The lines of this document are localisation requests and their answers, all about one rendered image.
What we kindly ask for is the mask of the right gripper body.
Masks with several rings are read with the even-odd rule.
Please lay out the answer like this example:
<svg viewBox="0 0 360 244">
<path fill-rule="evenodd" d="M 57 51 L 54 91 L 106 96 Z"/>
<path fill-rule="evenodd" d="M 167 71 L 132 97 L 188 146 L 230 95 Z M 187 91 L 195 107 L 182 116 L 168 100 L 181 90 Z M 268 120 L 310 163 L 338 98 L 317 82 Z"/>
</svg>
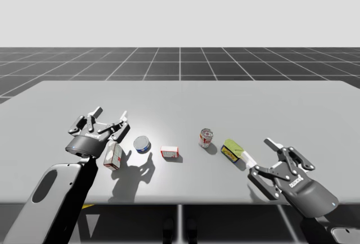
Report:
<svg viewBox="0 0 360 244">
<path fill-rule="evenodd" d="M 316 180 L 307 176 L 301 169 L 295 169 L 294 175 L 284 162 L 273 168 L 276 175 L 274 183 L 288 203 L 305 218 L 319 218 L 338 207 L 339 200 Z"/>
</svg>

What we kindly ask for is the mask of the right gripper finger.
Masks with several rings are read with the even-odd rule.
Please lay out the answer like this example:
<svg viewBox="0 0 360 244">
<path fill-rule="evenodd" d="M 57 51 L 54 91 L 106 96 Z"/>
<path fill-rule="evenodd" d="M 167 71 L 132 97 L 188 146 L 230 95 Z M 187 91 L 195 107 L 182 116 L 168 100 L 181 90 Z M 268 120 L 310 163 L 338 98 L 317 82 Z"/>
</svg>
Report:
<svg viewBox="0 0 360 244">
<path fill-rule="evenodd" d="M 276 184 L 276 179 L 288 182 L 290 177 L 283 173 L 279 173 L 275 169 L 259 166 L 246 151 L 242 152 L 241 157 L 249 169 L 249 173 L 247 175 L 249 181 L 251 181 L 252 184 L 254 184 L 267 199 L 280 199 L 281 189 Z"/>
<path fill-rule="evenodd" d="M 297 174 L 300 170 L 305 173 L 314 170 L 314 165 L 294 147 L 284 147 L 270 138 L 266 138 L 264 143 L 278 154 L 279 161 L 287 163 L 292 174 Z"/>
</svg>

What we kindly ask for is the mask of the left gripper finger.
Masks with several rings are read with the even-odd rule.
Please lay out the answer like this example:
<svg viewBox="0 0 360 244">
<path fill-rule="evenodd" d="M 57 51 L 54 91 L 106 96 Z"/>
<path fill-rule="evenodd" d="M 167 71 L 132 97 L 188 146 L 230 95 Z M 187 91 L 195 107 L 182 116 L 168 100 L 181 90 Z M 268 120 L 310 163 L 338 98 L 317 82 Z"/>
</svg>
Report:
<svg viewBox="0 0 360 244">
<path fill-rule="evenodd" d="M 96 119 L 102 114 L 102 112 L 103 109 L 99 106 L 94 111 L 86 115 L 80 115 L 71 125 L 68 133 L 75 137 L 77 135 L 85 134 L 86 132 L 93 132 Z"/>
<path fill-rule="evenodd" d="M 98 134 L 105 134 L 108 140 L 120 143 L 127 133 L 130 131 L 130 125 L 128 123 L 128 111 L 124 111 L 119 120 L 110 124 L 102 124 L 98 129 Z"/>
</svg>

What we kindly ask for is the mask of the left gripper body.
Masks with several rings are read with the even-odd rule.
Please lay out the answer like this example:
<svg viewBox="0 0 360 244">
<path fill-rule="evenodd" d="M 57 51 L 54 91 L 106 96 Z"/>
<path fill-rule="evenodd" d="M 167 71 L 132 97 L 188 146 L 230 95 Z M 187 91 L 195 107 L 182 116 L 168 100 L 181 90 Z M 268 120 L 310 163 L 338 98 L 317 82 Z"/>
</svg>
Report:
<svg viewBox="0 0 360 244">
<path fill-rule="evenodd" d="M 107 141 L 112 135 L 111 128 L 106 129 L 106 124 L 85 124 L 82 129 L 73 125 L 69 131 L 73 139 L 65 147 L 68 153 L 79 157 L 99 158 L 106 147 Z"/>
</svg>

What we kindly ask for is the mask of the blue flat can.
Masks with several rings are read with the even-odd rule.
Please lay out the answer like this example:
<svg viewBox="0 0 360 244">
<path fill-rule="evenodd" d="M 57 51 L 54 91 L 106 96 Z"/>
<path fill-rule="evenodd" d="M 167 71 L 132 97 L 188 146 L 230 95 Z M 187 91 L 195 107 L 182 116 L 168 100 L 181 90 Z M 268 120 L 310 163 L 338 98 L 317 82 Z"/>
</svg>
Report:
<svg viewBox="0 0 360 244">
<path fill-rule="evenodd" d="M 134 140 L 133 146 L 138 153 L 144 153 L 150 149 L 150 141 L 146 136 L 142 135 Z"/>
</svg>

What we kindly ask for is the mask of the green and blue rectangular can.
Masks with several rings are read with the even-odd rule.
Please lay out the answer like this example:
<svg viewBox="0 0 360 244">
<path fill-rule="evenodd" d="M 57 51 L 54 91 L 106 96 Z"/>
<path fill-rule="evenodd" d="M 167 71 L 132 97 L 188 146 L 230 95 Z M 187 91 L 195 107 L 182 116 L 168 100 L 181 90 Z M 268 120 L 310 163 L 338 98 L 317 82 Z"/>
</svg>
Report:
<svg viewBox="0 0 360 244">
<path fill-rule="evenodd" d="M 241 146 L 239 146 L 234 140 L 226 139 L 220 151 L 230 161 L 236 163 L 239 159 L 242 159 L 242 154 L 245 150 Z"/>
</svg>

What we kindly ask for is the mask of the red and white can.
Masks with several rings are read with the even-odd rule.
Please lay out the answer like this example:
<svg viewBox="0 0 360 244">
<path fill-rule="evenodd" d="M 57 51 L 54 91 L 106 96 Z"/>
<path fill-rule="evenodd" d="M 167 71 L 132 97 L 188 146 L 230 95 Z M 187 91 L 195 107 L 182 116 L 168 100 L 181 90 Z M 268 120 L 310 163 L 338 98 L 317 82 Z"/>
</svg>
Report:
<svg viewBox="0 0 360 244">
<path fill-rule="evenodd" d="M 199 145 L 203 148 L 209 147 L 212 138 L 213 138 L 213 132 L 210 129 L 208 128 L 202 129 L 199 135 Z"/>
</svg>

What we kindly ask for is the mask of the tall red and white carton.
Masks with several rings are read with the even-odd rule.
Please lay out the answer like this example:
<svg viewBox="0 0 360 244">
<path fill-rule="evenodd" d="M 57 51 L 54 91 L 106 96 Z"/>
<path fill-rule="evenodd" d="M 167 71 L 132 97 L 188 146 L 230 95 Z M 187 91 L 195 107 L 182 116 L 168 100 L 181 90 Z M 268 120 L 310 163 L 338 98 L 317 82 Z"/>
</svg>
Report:
<svg viewBox="0 0 360 244">
<path fill-rule="evenodd" d="M 107 144 L 106 155 L 103 165 L 110 170 L 118 170 L 121 164 L 123 150 L 115 141 L 110 141 Z"/>
</svg>

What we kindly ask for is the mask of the small red and white carton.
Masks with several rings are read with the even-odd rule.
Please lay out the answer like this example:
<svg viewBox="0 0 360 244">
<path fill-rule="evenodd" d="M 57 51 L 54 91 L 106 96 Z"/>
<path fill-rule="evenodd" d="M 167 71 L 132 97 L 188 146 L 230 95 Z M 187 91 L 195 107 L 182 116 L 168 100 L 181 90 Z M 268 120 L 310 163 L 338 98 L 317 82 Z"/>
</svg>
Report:
<svg viewBox="0 0 360 244">
<path fill-rule="evenodd" d="M 163 158 L 178 158 L 179 148 L 177 146 L 161 146 L 160 152 Z"/>
</svg>

